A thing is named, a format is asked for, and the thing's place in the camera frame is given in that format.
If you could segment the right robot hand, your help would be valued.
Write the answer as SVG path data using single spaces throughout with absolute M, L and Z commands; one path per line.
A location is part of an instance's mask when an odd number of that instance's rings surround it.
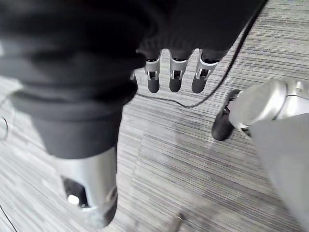
M 220 61 L 263 0 L 3 0 L 0 73 L 21 83 L 13 106 L 56 158 L 86 223 L 107 227 L 118 203 L 117 143 L 133 72 L 203 50 Z

